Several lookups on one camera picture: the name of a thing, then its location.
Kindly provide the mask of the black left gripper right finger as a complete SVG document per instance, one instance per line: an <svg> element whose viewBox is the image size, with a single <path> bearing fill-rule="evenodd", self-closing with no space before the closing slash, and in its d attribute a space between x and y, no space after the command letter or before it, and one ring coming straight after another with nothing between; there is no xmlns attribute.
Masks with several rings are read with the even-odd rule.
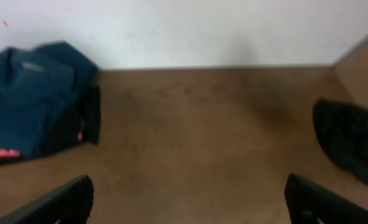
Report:
<svg viewBox="0 0 368 224"><path fill-rule="evenodd" d="M284 195L292 224L368 224L368 210L299 174L288 176Z"/></svg>

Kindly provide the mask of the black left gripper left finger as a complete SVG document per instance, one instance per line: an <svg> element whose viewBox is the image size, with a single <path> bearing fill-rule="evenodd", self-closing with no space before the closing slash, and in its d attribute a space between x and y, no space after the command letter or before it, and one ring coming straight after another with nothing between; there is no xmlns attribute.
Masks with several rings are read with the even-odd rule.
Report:
<svg viewBox="0 0 368 224"><path fill-rule="evenodd" d="M80 175L0 218L0 224L86 224L93 207L91 178Z"/></svg>

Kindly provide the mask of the blue polo shirt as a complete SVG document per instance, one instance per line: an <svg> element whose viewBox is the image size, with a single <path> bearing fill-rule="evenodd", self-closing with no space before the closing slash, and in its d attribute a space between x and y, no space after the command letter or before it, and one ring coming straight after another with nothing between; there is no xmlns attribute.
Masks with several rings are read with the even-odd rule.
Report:
<svg viewBox="0 0 368 224"><path fill-rule="evenodd" d="M0 51L0 149L31 153L97 75L66 42Z"/></svg>

